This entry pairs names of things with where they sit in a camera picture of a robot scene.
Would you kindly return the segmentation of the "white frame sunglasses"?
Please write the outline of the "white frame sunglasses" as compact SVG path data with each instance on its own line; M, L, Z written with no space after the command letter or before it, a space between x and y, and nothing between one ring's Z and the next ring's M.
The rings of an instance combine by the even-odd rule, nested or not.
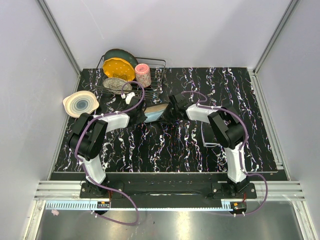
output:
M213 129L210 124L206 122L202 122L200 131L201 131L201 139L204 147L213 148L219 145L217 143Z

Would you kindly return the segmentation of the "black glasses case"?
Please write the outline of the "black glasses case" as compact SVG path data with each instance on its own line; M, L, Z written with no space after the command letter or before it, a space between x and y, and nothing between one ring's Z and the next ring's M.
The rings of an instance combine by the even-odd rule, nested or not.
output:
M166 110L167 106L169 104L168 103L163 103L163 104L158 104L158 105L153 105L153 106L149 106L144 110L145 112L156 112L156 111L161 111L161 110Z

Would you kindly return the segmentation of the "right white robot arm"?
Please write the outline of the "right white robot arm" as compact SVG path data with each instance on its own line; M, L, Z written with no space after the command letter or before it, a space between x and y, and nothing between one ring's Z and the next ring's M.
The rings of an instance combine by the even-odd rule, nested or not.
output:
M235 199L244 194L245 187L249 184L243 150L248 141L248 131L232 105L207 106L193 103L179 93L169 96L169 104L162 118L168 123L184 119L210 124L227 159L228 180L222 190Z

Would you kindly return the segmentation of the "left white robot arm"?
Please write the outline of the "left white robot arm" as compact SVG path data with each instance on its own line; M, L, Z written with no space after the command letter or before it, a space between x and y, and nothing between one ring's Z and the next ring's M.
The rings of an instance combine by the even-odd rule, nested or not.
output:
M100 160L106 133L136 125L147 119L143 111L143 97L133 96L127 102L126 109L122 111L97 116L82 113L69 136L68 146L74 150L74 156L85 172L84 191L97 198L103 198L108 193L108 178Z

